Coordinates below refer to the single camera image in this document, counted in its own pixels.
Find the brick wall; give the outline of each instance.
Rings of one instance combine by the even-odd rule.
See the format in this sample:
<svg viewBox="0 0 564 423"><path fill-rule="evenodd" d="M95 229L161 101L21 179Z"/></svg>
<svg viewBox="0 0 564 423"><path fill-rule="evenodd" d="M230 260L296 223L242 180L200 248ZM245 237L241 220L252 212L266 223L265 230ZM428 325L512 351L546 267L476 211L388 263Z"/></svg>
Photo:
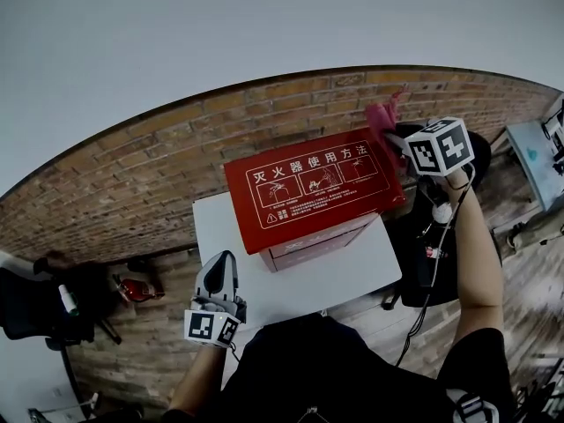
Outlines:
<svg viewBox="0 0 564 423"><path fill-rule="evenodd" d="M490 141L559 95L515 78L420 67L322 70L198 95L123 122L27 177L0 201L0 249L84 262L193 242L192 202L226 190L225 162L363 127L365 106L402 85L402 121L457 115Z"/></svg>

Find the wall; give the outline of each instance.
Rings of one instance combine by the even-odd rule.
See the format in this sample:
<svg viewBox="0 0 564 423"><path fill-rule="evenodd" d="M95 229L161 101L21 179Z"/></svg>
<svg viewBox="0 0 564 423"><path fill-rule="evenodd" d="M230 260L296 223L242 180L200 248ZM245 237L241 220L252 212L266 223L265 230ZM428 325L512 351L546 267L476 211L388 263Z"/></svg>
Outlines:
<svg viewBox="0 0 564 423"><path fill-rule="evenodd" d="M564 0L0 0L0 195L187 96L297 71L432 64L564 89Z"/></svg>
<svg viewBox="0 0 564 423"><path fill-rule="evenodd" d="M31 264L2 251L0 266L33 278ZM29 421L28 408L47 410L78 403L61 354L50 351L44 337L9 340L0 329L0 353L0 415L7 423ZM84 415L75 409L49 414L48 419L71 423L84 420Z"/></svg>
<svg viewBox="0 0 564 423"><path fill-rule="evenodd" d="M35 260L109 261L196 240L192 202L226 190L223 164L366 125L402 86L403 121L458 115L488 140L559 95L470 70L364 68L221 89L133 118L56 159L0 202L0 248Z"/></svg>

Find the warning label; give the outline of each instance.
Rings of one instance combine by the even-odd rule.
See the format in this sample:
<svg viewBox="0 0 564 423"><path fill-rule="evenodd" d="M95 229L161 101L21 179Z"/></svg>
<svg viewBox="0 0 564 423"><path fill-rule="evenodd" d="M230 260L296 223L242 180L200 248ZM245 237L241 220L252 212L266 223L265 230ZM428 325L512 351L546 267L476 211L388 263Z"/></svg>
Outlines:
<svg viewBox="0 0 564 423"><path fill-rule="evenodd" d="M263 229L390 188L367 141L310 152L247 171Z"/></svg>

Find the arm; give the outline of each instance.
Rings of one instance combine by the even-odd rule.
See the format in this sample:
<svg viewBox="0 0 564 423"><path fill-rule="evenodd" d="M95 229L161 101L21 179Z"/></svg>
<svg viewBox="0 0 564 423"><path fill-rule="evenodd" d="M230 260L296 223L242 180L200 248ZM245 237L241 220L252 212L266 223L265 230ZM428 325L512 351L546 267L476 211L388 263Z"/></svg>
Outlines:
<svg viewBox="0 0 564 423"><path fill-rule="evenodd" d="M468 182L462 170L449 180L454 188ZM454 208L463 191L445 189ZM475 330L503 326L503 272L472 188L458 209L455 230L461 312L454 343Z"/></svg>
<svg viewBox="0 0 564 423"><path fill-rule="evenodd" d="M225 363L226 349L202 346L192 368L176 387L169 409L184 411L195 417L219 393Z"/></svg>

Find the fire extinguisher box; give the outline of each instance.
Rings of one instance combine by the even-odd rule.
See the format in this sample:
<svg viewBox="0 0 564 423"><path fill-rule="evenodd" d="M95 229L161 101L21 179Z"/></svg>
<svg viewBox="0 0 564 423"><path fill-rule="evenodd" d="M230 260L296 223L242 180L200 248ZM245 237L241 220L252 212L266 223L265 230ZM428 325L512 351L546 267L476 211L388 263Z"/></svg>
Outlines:
<svg viewBox="0 0 564 423"><path fill-rule="evenodd" d="M369 129L280 147L225 164L241 238L280 271L354 241L405 202Z"/></svg>

